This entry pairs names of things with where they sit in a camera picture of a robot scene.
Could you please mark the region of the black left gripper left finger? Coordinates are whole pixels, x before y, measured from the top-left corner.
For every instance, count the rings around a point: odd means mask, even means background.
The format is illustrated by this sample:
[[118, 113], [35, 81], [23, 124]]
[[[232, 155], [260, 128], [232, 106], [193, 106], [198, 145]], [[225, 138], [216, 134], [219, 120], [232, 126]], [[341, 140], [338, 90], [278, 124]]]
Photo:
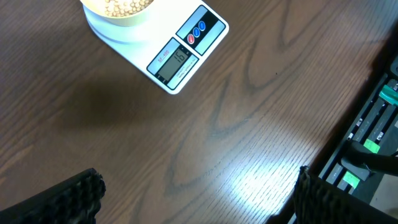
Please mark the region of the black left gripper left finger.
[[106, 192], [101, 174], [90, 168], [1, 211], [1, 223], [94, 224]]

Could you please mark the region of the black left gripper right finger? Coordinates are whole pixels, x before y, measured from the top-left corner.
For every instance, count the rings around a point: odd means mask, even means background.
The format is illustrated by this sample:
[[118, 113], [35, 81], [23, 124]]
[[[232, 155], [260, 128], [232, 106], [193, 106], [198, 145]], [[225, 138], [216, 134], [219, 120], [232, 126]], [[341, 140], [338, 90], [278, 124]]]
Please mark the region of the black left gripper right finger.
[[397, 224], [397, 219], [300, 168], [293, 192], [298, 224]]

